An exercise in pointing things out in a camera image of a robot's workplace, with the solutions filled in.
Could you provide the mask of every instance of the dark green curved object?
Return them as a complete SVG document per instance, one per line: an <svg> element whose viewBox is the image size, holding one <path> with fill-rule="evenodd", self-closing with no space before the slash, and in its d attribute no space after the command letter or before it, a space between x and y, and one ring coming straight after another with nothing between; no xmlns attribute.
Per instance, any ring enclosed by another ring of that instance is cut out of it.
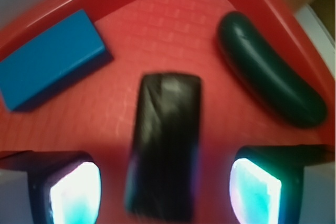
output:
<svg viewBox="0 0 336 224"><path fill-rule="evenodd" d="M218 37L233 71L286 121L314 127L326 119L322 97L282 60L244 14L227 14L219 23Z"/></svg>

